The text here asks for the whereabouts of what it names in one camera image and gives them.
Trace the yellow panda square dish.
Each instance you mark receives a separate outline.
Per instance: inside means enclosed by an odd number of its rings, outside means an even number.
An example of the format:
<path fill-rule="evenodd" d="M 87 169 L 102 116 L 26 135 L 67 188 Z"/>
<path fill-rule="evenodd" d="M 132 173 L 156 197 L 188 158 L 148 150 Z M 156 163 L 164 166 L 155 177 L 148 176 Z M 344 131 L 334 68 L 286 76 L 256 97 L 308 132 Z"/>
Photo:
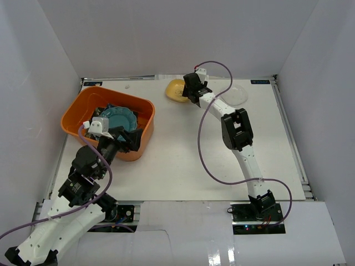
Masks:
<path fill-rule="evenodd" d="M 175 102 L 186 103 L 189 99 L 182 95 L 184 86 L 185 82 L 182 79 L 174 79 L 167 85 L 165 95 Z"/>

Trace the teal scalloped round plate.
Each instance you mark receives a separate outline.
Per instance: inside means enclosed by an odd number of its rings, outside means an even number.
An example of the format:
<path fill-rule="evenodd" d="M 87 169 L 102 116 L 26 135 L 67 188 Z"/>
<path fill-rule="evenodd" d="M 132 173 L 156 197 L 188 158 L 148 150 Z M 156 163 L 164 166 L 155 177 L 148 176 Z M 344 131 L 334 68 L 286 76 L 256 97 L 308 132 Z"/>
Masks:
<path fill-rule="evenodd" d="M 106 109 L 99 117 L 108 118 L 110 129 L 122 126 L 126 131 L 133 131 L 138 128 L 137 117 L 126 107 L 116 106 Z"/>

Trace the black floral square plate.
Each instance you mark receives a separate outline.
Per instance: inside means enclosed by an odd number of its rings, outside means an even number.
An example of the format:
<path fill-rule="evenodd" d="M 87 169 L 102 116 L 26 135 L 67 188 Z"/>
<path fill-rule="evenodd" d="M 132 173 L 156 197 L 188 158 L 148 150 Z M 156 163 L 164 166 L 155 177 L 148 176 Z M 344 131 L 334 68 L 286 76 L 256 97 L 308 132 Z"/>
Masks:
<path fill-rule="evenodd" d="M 93 119 L 94 117 L 99 117 L 100 114 L 101 114 L 104 110 L 105 110 L 105 108 L 102 108 L 102 107 L 97 107 L 97 108 L 95 108 L 94 111 L 93 111 L 93 113 L 92 113 L 92 115 L 91 115 L 91 117 L 90 117 L 90 119 L 89 119 L 89 122 L 91 123 L 91 122 L 92 122 L 92 119 Z M 89 138 L 89 139 L 92 139 L 92 140 L 97 140 L 97 139 L 98 139 L 96 136 L 94 136 L 93 134 L 89 133 L 89 129 L 86 129 L 86 130 L 85 130 L 84 136 L 85 136 L 86 138 Z"/>

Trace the clear glass plate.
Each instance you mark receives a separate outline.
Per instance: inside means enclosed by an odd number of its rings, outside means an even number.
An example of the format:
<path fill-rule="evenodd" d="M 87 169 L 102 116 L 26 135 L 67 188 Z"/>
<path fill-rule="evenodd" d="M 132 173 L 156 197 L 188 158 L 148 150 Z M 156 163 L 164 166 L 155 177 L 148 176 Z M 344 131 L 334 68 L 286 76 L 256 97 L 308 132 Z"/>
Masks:
<path fill-rule="evenodd" d="M 247 102 L 249 95 L 241 85 L 236 85 L 224 92 L 221 98 L 228 105 L 238 106 Z"/>

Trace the yellow and black square plate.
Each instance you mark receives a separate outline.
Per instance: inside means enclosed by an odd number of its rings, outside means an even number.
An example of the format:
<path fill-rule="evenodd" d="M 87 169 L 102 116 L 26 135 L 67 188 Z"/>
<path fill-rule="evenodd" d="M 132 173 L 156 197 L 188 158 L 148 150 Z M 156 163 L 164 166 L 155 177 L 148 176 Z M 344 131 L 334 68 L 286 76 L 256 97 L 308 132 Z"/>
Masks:
<path fill-rule="evenodd" d="M 132 110 L 131 112 L 132 112 L 132 114 L 133 114 L 134 117 L 135 117 L 135 119 L 134 119 L 134 121 L 135 121 L 135 123 L 134 123 L 135 128 L 136 128 L 136 129 L 139 129 L 139 128 L 140 128 L 140 117 L 141 117 L 141 115 L 140 115 L 139 112 L 134 111 L 134 110 Z"/>

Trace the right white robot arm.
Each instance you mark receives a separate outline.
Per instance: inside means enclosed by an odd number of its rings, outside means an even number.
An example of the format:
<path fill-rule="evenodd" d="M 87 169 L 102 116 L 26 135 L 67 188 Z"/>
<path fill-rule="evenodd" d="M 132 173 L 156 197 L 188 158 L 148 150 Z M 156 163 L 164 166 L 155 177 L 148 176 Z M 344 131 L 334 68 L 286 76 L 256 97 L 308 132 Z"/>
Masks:
<path fill-rule="evenodd" d="M 263 221 L 270 215 L 276 201 L 266 186 L 255 158 L 249 116 L 245 109 L 235 109 L 217 98 L 207 87 L 203 71 L 201 69 L 183 76 L 185 85 L 182 95 L 221 122 L 223 143 L 236 157 L 247 183 L 251 216 L 257 221 Z"/>

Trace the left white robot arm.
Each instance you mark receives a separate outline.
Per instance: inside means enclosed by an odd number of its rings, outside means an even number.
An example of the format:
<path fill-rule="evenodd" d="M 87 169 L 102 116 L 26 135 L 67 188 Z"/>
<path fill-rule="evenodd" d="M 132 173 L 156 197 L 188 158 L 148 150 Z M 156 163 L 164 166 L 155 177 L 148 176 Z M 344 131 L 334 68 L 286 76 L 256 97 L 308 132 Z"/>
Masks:
<path fill-rule="evenodd" d="M 73 242 L 87 231 L 101 227 L 99 222 L 117 226 L 118 201 L 107 193 L 107 187 L 98 193 L 97 180 L 106 175 L 113 179 L 110 165 L 116 154 L 137 151 L 143 130 L 127 131 L 122 126 L 102 129 L 87 124 L 80 129 L 98 136 L 98 145 L 94 147 L 87 141 L 77 151 L 68 178 L 46 217 L 18 227 L 34 230 L 20 245 L 8 248 L 5 257 L 11 264 L 57 265 Z"/>

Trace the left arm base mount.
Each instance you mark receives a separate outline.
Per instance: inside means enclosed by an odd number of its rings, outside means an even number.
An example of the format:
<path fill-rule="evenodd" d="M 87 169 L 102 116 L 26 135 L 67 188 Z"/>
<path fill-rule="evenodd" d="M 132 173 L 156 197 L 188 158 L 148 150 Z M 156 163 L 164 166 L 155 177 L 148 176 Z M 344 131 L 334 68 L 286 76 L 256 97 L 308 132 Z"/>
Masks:
<path fill-rule="evenodd" d="M 135 205 L 118 205 L 110 216 L 88 232 L 93 233 L 134 233 L 138 226 L 139 210 Z"/>

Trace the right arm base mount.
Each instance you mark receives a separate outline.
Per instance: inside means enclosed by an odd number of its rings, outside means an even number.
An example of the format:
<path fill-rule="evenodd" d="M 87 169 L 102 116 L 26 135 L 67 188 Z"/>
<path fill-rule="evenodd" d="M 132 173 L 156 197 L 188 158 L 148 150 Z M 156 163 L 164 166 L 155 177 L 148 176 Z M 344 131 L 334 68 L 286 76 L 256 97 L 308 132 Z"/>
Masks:
<path fill-rule="evenodd" d="M 234 235 L 285 234 L 284 223 L 275 224 L 283 218 L 281 206 L 277 203 L 266 213 L 256 214 L 251 204 L 232 204 L 227 213 L 232 218 Z"/>

